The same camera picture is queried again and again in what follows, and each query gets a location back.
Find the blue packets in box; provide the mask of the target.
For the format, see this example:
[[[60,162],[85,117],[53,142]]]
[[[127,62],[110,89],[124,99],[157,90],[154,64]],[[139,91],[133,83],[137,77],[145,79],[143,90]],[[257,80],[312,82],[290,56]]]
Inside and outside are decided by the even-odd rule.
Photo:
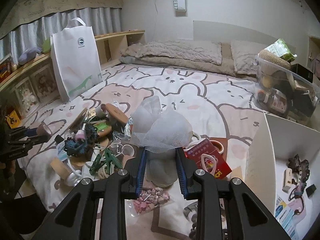
[[[304,199],[298,198],[287,204],[277,196],[275,218],[291,239],[300,239],[297,225],[306,217]]]

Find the grey window curtain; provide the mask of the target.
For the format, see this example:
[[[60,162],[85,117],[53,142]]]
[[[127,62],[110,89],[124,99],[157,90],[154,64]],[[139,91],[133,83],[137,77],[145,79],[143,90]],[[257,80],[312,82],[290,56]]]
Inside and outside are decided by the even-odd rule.
[[[32,47],[42,47],[54,33],[62,31],[68,21],[79,17],[91,26],[95,36],[121,31],[120,8],[84,8],[57,12],[20,25],[1,39],[1,58],[10,54],[15,63],[20,55]]]

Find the large brown hair claw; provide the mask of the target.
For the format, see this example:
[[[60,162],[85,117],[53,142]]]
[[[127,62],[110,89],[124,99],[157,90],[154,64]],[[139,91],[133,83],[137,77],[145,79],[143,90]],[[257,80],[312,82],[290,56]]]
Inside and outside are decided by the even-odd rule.
[[[189,233],[189,238],[191,240],[197,240],[197,221],[192,223],[192,227]]]

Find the right beige pillow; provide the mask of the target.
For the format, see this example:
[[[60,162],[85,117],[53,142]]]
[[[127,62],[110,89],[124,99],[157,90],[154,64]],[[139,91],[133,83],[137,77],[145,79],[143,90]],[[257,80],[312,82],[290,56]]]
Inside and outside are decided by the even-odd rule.
[[[266,47],[265,44],[248,41],[231,41],[234,70],[240,75],[257,75],[255,58]]]

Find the wooden brush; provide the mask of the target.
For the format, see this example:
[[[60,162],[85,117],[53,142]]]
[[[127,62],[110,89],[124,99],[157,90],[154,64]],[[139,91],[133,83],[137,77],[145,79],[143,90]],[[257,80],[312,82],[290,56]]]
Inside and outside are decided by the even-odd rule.
[[[112,118],[114,118],[117,122],[125,125],[128,122],[128,117],[122,112],[118,107],[112,105],[111,103],[105,104],[106,110]]]

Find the pink plastic scissors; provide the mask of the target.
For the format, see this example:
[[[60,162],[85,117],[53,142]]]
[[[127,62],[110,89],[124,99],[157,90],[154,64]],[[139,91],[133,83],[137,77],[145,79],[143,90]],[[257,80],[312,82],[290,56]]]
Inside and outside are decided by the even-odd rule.
[[[202,168],[215,176],[216,168],[217,168],[217,160],[214,156],[208,154],[201,155],[201,166]]]

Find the white tote bag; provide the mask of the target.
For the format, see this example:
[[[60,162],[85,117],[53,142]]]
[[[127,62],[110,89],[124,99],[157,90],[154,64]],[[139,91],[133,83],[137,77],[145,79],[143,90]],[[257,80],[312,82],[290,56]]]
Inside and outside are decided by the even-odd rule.
[[[50,37],[50,57],[63,102],[101,83],[102,72],[92,27],[79,18]]]

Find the small black clip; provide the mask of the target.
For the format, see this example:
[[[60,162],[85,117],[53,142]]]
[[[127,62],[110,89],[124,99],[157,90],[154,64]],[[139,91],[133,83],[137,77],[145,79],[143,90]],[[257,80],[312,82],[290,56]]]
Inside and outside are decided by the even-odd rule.
[[[317,187],[315,186],[315,184],[310,185],[309,187],[306,188],[306,194],[307,197],[311,197],[314,192],[317,190]]]

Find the clear plastic storage bin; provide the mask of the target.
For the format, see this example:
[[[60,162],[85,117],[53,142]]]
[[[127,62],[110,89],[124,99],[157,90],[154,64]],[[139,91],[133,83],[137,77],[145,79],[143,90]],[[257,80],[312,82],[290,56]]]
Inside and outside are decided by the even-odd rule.
[[[255,101],[270,113],[307,125],[319,103],[319,86],[261,56],[255,60]]]

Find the white round device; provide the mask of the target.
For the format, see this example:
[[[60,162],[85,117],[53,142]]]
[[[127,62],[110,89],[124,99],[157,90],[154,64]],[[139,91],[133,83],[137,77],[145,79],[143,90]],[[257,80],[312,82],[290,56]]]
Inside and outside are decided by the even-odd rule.
[[[82,179],[82,172],[80,170],[72,170],[67,166],[62,179],[65,185],[75,187]]]

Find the green clothes pegs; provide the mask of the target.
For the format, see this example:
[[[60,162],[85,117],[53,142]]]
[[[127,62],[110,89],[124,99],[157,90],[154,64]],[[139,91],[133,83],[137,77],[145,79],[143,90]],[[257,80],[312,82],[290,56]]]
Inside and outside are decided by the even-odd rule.
[[[92,176],[97,175],[100,179],[104,179],[122,168],[123,166],[120,160],[109,148],[106,148],[103,154],[97,154],[92,166],[89,168],[89,173]]]

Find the white mesh bath pouf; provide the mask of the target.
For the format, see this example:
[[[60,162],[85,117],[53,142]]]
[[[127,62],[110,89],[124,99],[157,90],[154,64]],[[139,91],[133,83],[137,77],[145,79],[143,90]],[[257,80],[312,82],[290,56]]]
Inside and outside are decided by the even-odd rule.
[[[131,118],[130,142],[146,150],[147,180],[169,187],[177,180],[176,149],[187,147],[193,137],[191,124],[171,108],[161,110],[158,96],[143,100]]]

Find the purple plush toy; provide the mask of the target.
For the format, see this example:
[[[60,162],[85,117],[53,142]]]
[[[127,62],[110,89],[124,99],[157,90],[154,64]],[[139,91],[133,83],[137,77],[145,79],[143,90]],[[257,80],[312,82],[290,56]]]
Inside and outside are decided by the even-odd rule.
[[[18,64],[20,66],[28,63],[29,61],[35,59],[37,54],[41,54],[42,49],[40,47],[31,47],[25,50],[18,58]]]

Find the left beige pillow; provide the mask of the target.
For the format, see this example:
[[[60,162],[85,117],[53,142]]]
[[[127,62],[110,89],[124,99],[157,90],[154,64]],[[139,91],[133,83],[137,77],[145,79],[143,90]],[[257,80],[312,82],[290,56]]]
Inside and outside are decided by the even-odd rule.
[[[222,64],[222,46],[220,42],[210,41],[155,41],[146,44],[136,43],[120,51],[121,56],[135,58],[168,57],[196,62]]]

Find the beige pillow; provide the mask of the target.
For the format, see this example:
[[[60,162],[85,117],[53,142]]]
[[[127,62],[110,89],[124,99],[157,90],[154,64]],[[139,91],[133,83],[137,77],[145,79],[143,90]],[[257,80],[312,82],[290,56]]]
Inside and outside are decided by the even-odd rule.
[[[266,47],[265,44],[248,41],[231,41],[234,70],[240,75],[257,75],[255,58]]]
[[[135,58],[168,57],[196,62],[222,64],[222,46],[220,42],[210,41],[155,41],[146,44],[136,43],[120,51],[121,56]]]

